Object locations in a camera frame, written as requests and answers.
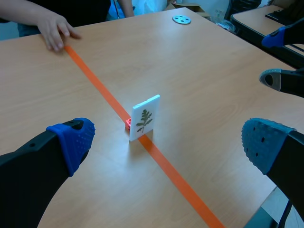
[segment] plastic bag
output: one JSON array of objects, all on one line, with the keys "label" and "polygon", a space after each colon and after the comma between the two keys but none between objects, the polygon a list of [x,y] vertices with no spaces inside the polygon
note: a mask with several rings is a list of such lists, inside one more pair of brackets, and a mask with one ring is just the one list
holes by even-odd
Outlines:
[{"label": "plastic bag", "polygon": [[[111,7],[109,9],[107,20],[118,19],[116,8],[113,1],[114,0],[111,0]],[[137,16],[147,13],[156,13],[163,11],[167,6],[167,0],[133,0],[132,4],[135,7],[134,14]],[[119,18],[124,18],[124,13],[117,1],[116,1],[116,5],[118,9]]]}]

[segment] white card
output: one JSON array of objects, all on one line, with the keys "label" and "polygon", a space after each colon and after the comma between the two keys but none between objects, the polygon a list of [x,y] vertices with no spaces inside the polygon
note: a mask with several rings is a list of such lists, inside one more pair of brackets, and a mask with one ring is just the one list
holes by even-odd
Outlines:
[{"label": "white card", "polygon": [[130,141],[141,137],[153,129],[156,113],[160,104],[160,97],[160,95],[156,95],[133,107]]}]

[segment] plant image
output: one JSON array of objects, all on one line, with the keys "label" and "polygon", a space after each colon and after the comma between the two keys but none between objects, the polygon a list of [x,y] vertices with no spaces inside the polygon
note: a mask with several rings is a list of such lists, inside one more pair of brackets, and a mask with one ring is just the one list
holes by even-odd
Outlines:
[{"label": "plant image", "polygon": [[147,126],[149,123],[151,123],[151,121],[153,119],[150,119],[150,117],[152,116],[152,113],[150,113],[149,111],[147,112],[147,110],[143,110],[142,112],[142,118],[141,118],[141,123],[137,123],[136,126],[138,127],[141,127],[137,130],[137,132],[140,132],[142,131],[143,133],[143,130],[144,130],[144,127]]}]

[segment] floor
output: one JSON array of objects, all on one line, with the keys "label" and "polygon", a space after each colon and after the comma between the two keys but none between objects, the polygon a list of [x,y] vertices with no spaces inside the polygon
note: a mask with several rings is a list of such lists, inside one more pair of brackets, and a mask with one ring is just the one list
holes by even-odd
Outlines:
[{"label": "floor", "polygon": [[[262,205],[262,208],[277,223],[279,223],[287,202],[288,199],[284,195],[284,193],[279,188],[276,188],[266,199],[266,201]],[[291,211],[285,224],[285,228],[304,228],[304,222],[294,207],[291,208]]]},{"label": "floor", "polygon": [[0,23],[0,40],[19,37],[17,24],[14,22]]},{"label": "floor", "polygon": [[[18,30],[17,24],[13,22],[1,23],[0,24],[0,40],[17,38]],[[287,197],[283,192],[276,188],[272,194],[267,198],[267,200],[262,205],[262,208],[277,222],[279,223],[280,218],[283,214],[285,206],[287,204]],[[300,218],[299,214],[294,208],[286,221],[285,228],[304,228],[304,222]]]}]

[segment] metal disc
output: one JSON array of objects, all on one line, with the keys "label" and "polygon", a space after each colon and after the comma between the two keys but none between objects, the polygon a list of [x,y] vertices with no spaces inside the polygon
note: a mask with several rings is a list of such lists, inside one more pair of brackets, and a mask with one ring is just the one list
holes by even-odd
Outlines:
[{"label": "metal disc", "polygon": [[187,25],[191,23],[191,19],[187,16],[177,15],[172,18],[172,20],[176,23]]}]

